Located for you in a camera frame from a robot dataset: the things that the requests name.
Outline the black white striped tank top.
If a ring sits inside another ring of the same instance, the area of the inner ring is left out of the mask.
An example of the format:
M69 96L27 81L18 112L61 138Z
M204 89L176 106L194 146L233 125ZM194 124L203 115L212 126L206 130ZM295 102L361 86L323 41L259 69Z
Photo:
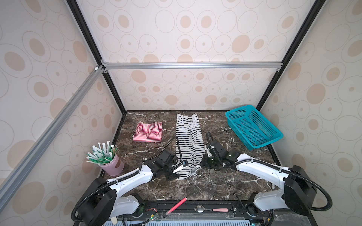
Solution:
M201 168L200 164L205 154L198 115L177 114L176 136L181 148L181 151L177 152L176 155L179 157L181 154L183 160L188 162L188 166L176 173L179 180L184 180L192 177Z

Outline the red white striped tank top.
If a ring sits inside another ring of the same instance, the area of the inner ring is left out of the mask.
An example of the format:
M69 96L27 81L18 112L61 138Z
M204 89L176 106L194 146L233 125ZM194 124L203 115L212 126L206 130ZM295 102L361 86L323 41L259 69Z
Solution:
M133 135L133 142L154 142L159 143L163 136L162 122L144 123L139 122Z

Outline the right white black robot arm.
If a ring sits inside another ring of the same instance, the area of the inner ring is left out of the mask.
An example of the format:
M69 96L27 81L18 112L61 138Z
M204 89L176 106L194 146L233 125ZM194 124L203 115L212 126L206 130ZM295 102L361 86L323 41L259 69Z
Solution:
M206 133L206 154L201 162L209 169L232 169L252 174L277 186L270 192L254 192L239 206L254 217L259 211L289 209L307 216L312 211L328 211L333 201L329 193L312 181L303 168L294 165L282 167L253 158L245 153L227 151L210 132Z

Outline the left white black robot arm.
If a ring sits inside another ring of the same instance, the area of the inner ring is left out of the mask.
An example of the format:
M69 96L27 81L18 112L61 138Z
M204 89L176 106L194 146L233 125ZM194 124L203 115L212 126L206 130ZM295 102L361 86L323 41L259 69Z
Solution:
M168 143L173 141L176 141L178 154L168 151L169 145L166 144L160 153L142 161L138 168L129 173L108 180L96 178L75 204L71 212L72 221L101 226L110 218L135 213L140 201L133 195L123 197L124 194L162 175L167 181L175 180L180 177L177 173L188 166L181 153L179 138L174 136Z

